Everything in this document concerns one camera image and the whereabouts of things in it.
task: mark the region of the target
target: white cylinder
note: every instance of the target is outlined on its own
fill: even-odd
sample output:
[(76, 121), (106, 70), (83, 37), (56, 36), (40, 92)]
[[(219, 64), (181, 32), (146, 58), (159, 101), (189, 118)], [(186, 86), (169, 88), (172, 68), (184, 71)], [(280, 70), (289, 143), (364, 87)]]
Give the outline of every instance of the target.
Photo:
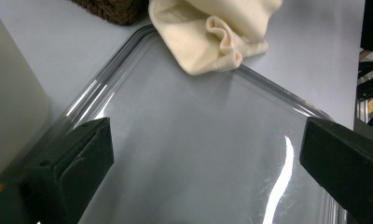
[(48, 97), (0, 20), (0, 174), (47, 117)]

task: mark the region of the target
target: white towel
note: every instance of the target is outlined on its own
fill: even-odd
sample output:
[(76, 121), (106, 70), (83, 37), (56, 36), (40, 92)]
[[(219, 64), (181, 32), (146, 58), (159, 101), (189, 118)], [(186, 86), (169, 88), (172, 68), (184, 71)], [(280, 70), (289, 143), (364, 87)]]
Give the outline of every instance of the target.
[(149, 16), (190, 75), (239, 67), (268, 49), (270, 16), (282, 0), (151, 0)]

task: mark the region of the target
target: gray surface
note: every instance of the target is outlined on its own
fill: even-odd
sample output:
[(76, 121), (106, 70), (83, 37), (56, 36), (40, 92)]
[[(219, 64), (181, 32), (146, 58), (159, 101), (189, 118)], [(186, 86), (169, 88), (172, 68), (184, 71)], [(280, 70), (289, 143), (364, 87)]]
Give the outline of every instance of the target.
[[(363, 0), (284, 0), (269, 51), (243, 63), (352, 128)], [(119, 27), (67, 0), (1, 0), (0, 18), (47, 91), (55, 120), (145, 20)]]
[(297, 160), (325, 114), (242, 69), (188, 76), (157, 35), (110, 77), (64, 117), (111, 119), (115, 163), (80, 223), (344, 223)]

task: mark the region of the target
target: wicker basket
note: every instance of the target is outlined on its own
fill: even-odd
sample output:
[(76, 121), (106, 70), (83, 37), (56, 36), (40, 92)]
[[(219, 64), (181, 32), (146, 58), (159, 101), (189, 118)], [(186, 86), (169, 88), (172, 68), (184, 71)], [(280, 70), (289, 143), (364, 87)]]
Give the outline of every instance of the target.
[(90, 13), (120, 25), (131, 25), (145, 14), (148, 0), (72, 0)]

